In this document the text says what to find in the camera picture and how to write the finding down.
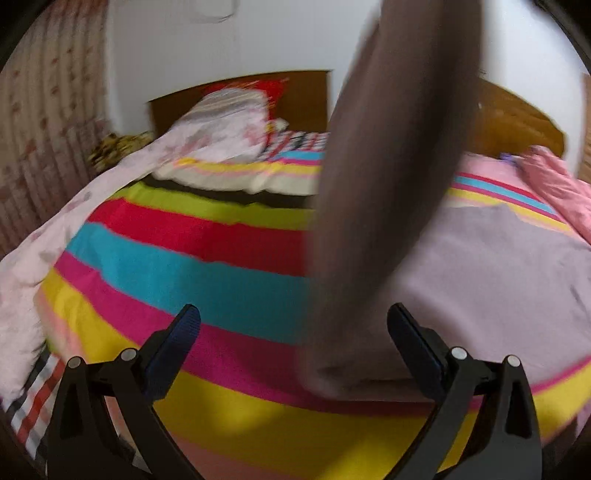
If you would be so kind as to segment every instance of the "bed frame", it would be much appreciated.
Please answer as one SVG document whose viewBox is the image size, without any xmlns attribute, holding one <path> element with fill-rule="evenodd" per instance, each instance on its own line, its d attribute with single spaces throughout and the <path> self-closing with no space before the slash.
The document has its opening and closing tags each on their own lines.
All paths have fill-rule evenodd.
<svg viewBox="0 0 591 480">
<path fill-rule="evenodd" d="M 547 115 L 494 83 L 480 83 L 478 117 L 467 150 L 499 158 L 501 153 L 520 155 L 530 145 L 543 145 L 562 157 L 564 134 Z"/>
<path fill-rule="evenodd" d="M 293 72 L 261 73 L 229 80 L 280 80 L 288 79 L 285 93 L 277 103 L 277 116 L 290 123 L 291 130 L 326 132 L 328 129 L 328 70 L 298 70 Z M 149 102 L 154 131 L 159 137 L 176 120 L 187 113 L 201 98 L 205 83 L 174 92 Z"/>
</svg>

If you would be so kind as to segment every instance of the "rainbow striped blanket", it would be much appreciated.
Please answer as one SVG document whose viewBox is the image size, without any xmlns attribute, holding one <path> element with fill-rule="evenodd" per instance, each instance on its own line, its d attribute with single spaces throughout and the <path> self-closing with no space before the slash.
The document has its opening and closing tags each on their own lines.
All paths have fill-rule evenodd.
<svg viewBox="0 0 591 480">
<path fill-rule="evenodd" d="M 37 307 L 54 351 L 92 363 L 139 347 L 184 304 L 198 306 L 201 334 L 155 409 L 208 479 L 379 480 L 430 405 L 329 401 L 300 386 L 307 205 L 325 138 L 299 134 L 286 148 L 294 135 L 258 163 L 182 158 L 121 189 L 72 239 Z M 575 235 L 527 186 L 474 165 L 457 176 L 450 205 L 504 203 L 527 222 Z M 549 438 L 589 399 L 589 362 L 533 389 Z M 446 466 L 474 420 L 472 412 Z"/>
</svg>

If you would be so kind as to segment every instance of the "red pillow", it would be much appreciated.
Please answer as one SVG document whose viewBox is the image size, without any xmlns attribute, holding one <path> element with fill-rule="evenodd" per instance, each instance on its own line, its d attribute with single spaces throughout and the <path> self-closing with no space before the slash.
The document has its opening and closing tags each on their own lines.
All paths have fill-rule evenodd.
<svg viewBox="0 0 591 480">
<path fill-rule="evenodd" d="M 244 88 L 248 90 L 261 90 L 267 95 L 269 102 L 269 120 L 277 118 L 277 102 L 282 97 L 285 91 L 285 84 L 288 79 L 281 80 L 233 80 L 231 82 L 217 82 L 203 89 L 204 95 L 217 92 L 224 88 Z"/>
</svg>

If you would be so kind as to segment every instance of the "pink blanket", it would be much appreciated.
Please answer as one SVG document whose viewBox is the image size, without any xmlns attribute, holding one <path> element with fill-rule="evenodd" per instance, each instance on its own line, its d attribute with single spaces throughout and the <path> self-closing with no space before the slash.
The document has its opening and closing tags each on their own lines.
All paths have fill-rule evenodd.
<svg viewBox="0 0 591 480">
<path fill-rule="evenodd" d="M 546 147 L 531 147 L 518 162 L 529 186 L 591 244 L 591 186 L 574 179 Z"/>
</svg>

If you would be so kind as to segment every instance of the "bed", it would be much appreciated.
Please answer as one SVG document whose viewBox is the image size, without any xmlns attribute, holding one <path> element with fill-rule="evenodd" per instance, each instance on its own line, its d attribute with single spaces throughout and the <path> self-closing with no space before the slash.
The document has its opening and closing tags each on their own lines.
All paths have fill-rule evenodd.
<svg viewBox="0 0 591 480">
<path fill-rule="evenodd" d="M 170 321 L 177 306 L 187 299 L 200 303 L 203 309 L 206 328 L 200 342 L 204 343 L 179 376 L 170 401 L 159 404 L 157 411 L 186 455 L 208 478 L 382 478 L 384 468 L 391 468 L 420 428 L 428 405 L 327 401 L 303 391 L 293 369 L 288 368 L 294 350 L 285 345 L 294 343 L 297 332 L 293 326 L 304 306 L 303 245 L 311 215 L 309 199 L 315 191 L 327 138 L 329 72 L 279 72 L 239 80 L 285 77 L 289 77 L 289 87 L 278 102 L 277 114 L 290 126 L 269 138 L 258 162 L 211 164 L 192 157 L 193 150 L 176 150 L 175 142 L 181 137 L 175 132 L 183 125 L 183 118 L 190 117 L 206 86 L 152 100 L 150 110 L 160 135 L 155 144 L 131 155 L 75 197 L 59 219 L 76 215 L 73 221 L 68 217 L 66 233 L 54 222 L 36 232 L 22 248 L 35 248 L 33 244 L 49 235 L 55 238 L 61 233 L 63 237 L 51 251 L 45 270 L 38 273 L 38 282 L 43 282 L 35 297 L 54 353 L 43 349 L 27 380 L 27 391 L 15 401 L 3 403 L 5 432 L 10 431 L 10 425 L 39 471 L 45 467 L 44 434 L 63 359 L 72 355 L 82 355 L 89 362 L 112 359 L 123 348 L 142 344 L 151 331 Z M 486 158 L 466 160 L 465 164 L 472 166 L 459 172 L 449 200 L 455 206 L 503 203 L 530 223 L 577 237 L 527 185 L 518 179 L 510 184 L 506 175 L 499 174 L 500 170 L 510 171 L 512 165 L 503 163 L 495 168 L 501 162 L 494 159 L 501 154 L 520 154 L 533 144 L 560 156 L 564 135 L 551 119 L 520 98 L 485 81 L 482 89 L 470 150 Z M 169 130 L 175 122 L 176 127 Z M 148 156 L 158 158 L 146 160 Z M 477 192 L 470 180 L 479 182 Z M 515 196 L 507 193 L 515 193 L 515 189 L 521 197 L 537 203 L 516 202 Z M 158 227 L 145 228 L 147 225 Z M 119 255 L 116 265 L 109 265 L 109 251 L 125 254 Z M 194 263 L 197 257 L 201 263 Z M 142 270 L 143 282 L 126 275 L 137 273 L 134 262 L 139 258 L 145 259 L 145 265 L 159 265 Z M 199 269 L 202 276 L 191 276 Z M 167 270 L 182 271 L 183 275 L 171 277 Z M 225 288 L 236 292 L 231 308 L 223 304 L 221 291 L 196 301 L 195 291 L 187 289 L 188 284 L 205 288 L 205 281 L 220 278 L 229 282 Z M 157 294 L 163 281 L 168 284 L 166 295 Z M 236 309 L 250 312 L 250 321 L 228 323 Z M 279 318 L 293 328 L 277 327 Z M 252 358 L 254 351 L 259 352 L 258 358 Z M 219 352 L 224 362 L 212 362 Z M 569 380 L 586 384 L 588 373 L 581 373 L 583 367 L 586 364 L 572 371 Z M 540 402 L 563 394 L 553 390 L 555 386 L 556 382 L 548 381 L 534 385 Z M 210 411 L 214 399 L 229 406 L 223 418 L 191 417 L 195 405 Z M 579 392 L 569 404 L 570 410 L 544 411 L 541 422 L 547 440 L 570 423 L 586 400 L 586 393 Z M 400 429 L 402 423 L 406 427 L 397 438 L 385 432 L 386 427 Z M 325 437 L 319 436 L 322 445 L 300 433 L 290 439 L 291 453 L 286 453 L 281 438 L 298 425 L 323 432 Z M 356 436 L 364 429 L 368 430 L 362 437 Z M 324 444 L 327 438 L 332 441 L 329 447 Z M 265 446 L 264 455 L 261 445 Z M 389 453 L 379 461 L 357 461 L 384 445 Z M 294 453 L 302 447 L 310 458 L 306 465 Z M 457 453 L 458 449 L 452 452 L 450 462 Z"/>
</svg>

